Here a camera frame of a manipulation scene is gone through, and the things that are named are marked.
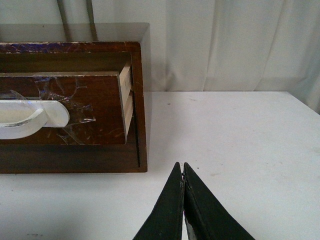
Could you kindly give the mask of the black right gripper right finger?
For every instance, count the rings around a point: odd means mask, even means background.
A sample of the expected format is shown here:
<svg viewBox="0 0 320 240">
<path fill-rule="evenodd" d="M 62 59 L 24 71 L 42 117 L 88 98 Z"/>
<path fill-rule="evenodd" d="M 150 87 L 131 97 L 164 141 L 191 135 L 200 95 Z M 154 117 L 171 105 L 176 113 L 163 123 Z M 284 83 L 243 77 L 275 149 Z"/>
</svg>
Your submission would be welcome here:
<svg viewBox="0 0 320 240">
<path fill-rule="evenodd" d="M 190 240 L 252 240 L 188 163 L 184 163 L 184 216 Z"/>
</svg>

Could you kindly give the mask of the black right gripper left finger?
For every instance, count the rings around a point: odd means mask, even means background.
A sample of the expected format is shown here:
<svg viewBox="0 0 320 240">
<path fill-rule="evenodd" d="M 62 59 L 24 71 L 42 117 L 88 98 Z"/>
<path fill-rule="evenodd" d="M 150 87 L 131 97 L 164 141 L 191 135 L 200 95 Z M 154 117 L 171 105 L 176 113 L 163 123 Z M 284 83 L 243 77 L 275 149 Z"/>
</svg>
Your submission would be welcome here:
<svg viewBox="0 0 320 240">
<path fill-rule="evenodd" d="M 179 162 L 174 167 L 150 215 L 135 240 L 180 240 L 182 238 L 185 182 Z"/>
</svg>

